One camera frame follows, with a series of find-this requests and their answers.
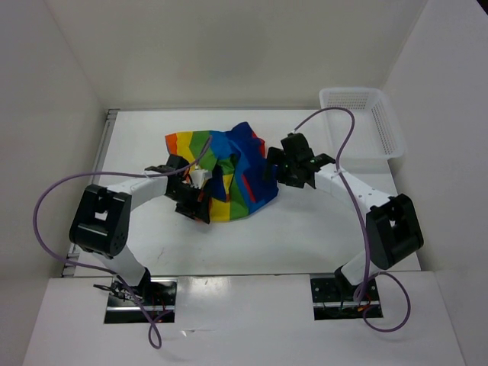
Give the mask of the rainbow striped shorts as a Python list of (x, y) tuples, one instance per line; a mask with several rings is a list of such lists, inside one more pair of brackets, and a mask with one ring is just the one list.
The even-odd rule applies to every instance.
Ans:
[(212, 172), (210, 219), (229, 222), (247, 217), (278, 195), (275, 177), (264, 179), (267, 162), (265, 141), (249, 123), (241, 122), (228, 131), (201, 130), (171, 133), (165, 136), (169, 153), (193, 162), (207, 139), (210, 148), (198, 163)]

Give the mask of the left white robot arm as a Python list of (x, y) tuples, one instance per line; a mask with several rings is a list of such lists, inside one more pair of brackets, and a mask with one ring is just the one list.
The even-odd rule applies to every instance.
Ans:
[(127, 283), (125, 295), (141, 305), (155, 288), (149, 269), (140, 264), (127, 245), (130, 214), (154, 198), (165, 196), (176, 203), (175, 211), (193, 220), (210, 222), (212, 172), (171, 155), (164, 165), (150, 166), (160, 176), (133, 178), (117, 185), (89, 185), (75, 213), (69, 239), (93, 254), (107, 270), (120, 276), (115, 290)]

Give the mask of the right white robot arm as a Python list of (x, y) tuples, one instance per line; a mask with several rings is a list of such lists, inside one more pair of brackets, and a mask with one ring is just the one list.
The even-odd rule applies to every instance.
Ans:
[(413, 201), (405, 194), (389, 195), (356, 178), (325, 153), (316, 155), (306, 137), (290, 133), (282, 147), (271, 147), (265, 176), (295, 188), (309, 185), (351, 207), (359, 215), (367, 245), (335, 271), (336, 294), (350, 300), (373, 275), (386, 271), (424, 245)]

